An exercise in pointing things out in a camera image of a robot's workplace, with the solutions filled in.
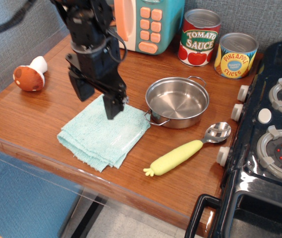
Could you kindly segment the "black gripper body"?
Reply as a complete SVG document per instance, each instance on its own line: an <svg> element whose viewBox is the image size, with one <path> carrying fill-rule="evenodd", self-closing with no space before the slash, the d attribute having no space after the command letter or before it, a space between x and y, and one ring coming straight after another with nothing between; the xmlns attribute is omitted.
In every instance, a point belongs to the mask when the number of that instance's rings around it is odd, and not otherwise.
<svg viewBox="0 0 282 238"><path fill-rule="evenodd" d="M104 95L124 95L126 103L126 84L118 73L121 62L118 39L107 37L94 49L74 41L70 45L74 53L66 56L69 71L83 75L95 90Z"/></svg>

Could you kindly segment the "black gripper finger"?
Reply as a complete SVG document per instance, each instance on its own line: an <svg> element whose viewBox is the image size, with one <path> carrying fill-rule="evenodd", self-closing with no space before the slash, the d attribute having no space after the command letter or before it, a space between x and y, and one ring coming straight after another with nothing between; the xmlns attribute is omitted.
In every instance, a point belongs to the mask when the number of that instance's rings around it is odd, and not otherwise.
<svg viewBox="0 0 282 238"><path fill-rule="evenodd" d="M95 89L88 83L83 75L77 74L72 70L69 71L68 75L71 85L81 102L86 101L88 98L94 95Z"/></svg>
<svg viewBox="0 0 282 238"><path fill-rule="evenodd" d="M107 119L111 120L114 117L123 111L124 109L124 95L104 95L103 101L106 110Z"/></svg>

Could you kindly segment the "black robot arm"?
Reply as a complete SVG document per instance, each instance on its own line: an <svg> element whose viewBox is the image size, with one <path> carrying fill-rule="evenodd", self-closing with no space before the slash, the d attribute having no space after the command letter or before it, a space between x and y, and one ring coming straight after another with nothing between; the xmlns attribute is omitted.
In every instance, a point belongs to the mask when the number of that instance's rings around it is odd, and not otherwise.
<svg viewBox="0 0 282 238"><path fill-rule="evenodd" d="M114 119L128 97L118 73L125 56L119 48L123 40L110 26L114 20L112 8L104 0L54 0L52 4L70 32L74 53L66 60L77 97L85 101L98 90L104 95L107 118Z"/></svg>

